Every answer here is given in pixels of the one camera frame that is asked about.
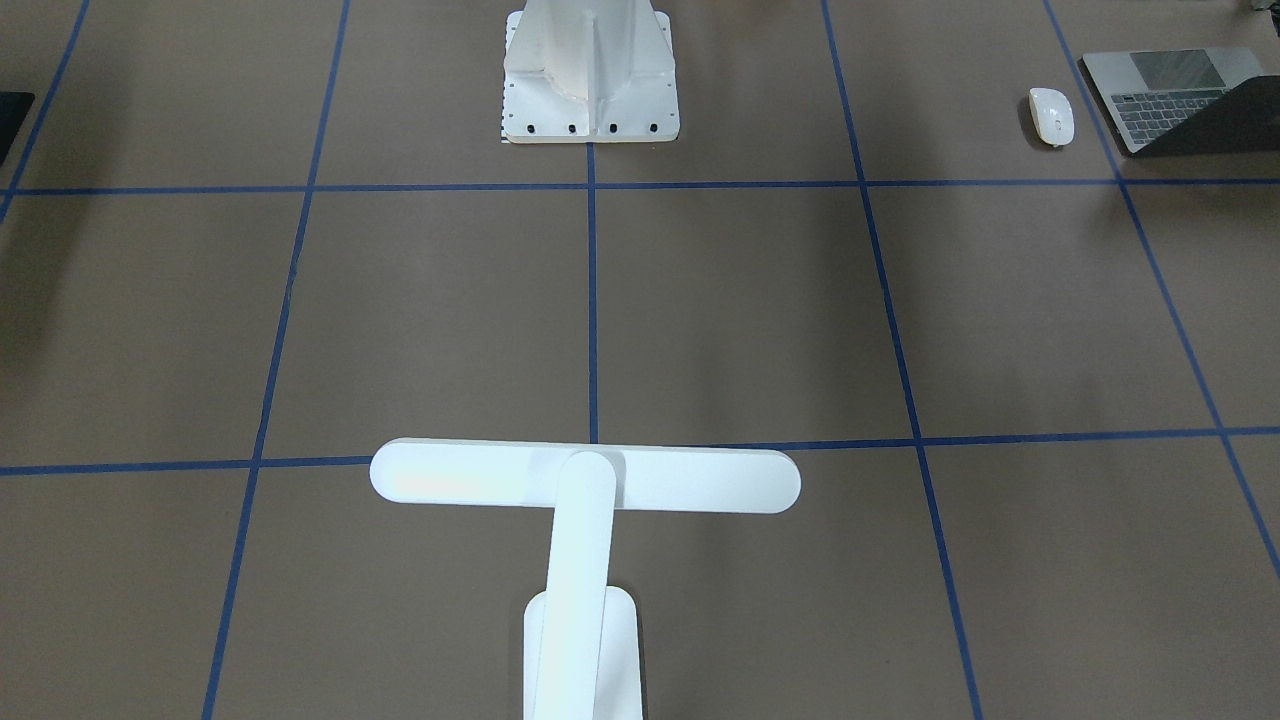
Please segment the grey laptop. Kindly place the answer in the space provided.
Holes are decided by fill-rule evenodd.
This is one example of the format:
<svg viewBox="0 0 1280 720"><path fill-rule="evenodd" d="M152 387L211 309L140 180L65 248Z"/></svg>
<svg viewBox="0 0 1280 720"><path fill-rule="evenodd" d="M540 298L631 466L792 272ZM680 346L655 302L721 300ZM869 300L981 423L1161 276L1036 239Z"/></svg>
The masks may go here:
<svg viewBox="0 0 1280 720"><path fill-rule="evenodd" d="M1247 47L1082 56L1130 158L1275 152L1279 77Z"/></svg>

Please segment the white computer mouse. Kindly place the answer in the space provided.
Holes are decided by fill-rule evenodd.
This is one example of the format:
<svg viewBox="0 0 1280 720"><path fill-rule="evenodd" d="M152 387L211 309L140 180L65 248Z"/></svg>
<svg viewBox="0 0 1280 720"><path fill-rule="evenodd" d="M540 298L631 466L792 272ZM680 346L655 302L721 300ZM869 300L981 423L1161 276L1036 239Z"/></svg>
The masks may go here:
<svg viewBox="0 0 1280 720"><path fill-rule="evenodd" d="M1066 95L1056 88L1033 87L1027 102L1038 140L1053 149L1070 145L1075 138L1073 106Z"/></svg>

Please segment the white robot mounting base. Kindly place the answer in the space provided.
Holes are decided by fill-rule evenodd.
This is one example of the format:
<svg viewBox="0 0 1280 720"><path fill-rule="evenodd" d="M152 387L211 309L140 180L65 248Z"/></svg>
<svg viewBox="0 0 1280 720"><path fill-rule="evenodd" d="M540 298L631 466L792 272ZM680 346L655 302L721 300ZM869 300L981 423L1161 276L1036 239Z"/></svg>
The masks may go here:
<svg viewBox="0 0 1280 720"><path fill-rule="evenodd" d="M649 1L527 1L506 18L508 143L664 143L681 131L669 17Z"/></svg>

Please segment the white desk lamp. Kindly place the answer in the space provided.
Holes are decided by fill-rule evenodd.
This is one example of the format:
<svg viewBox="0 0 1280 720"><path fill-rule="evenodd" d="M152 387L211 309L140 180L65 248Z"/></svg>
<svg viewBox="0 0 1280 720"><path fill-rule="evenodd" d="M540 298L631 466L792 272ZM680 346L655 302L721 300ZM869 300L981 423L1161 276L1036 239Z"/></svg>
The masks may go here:
<svg viewBox="0 0 1280 720"><path fill-rule="evenodd" d="M550 509L547 583L524 610L526 719L640 719L640 619L608 580L618 511L773 515L803 489L767 448L399 438L370 464L396 503Z"/></svg>

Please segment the black mouse pad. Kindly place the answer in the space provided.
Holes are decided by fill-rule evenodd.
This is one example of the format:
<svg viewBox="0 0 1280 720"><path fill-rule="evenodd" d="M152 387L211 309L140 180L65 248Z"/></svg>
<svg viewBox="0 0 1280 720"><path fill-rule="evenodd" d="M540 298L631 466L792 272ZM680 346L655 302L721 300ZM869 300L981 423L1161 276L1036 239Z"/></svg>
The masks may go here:
<svg viewBox="0 0 1280 720"><path fill-rule="evenodd" d="M0 97L0 163L4 164L9 156L17 136L26 123L29 109L35 102L31 92L1 91Z"/></svg>

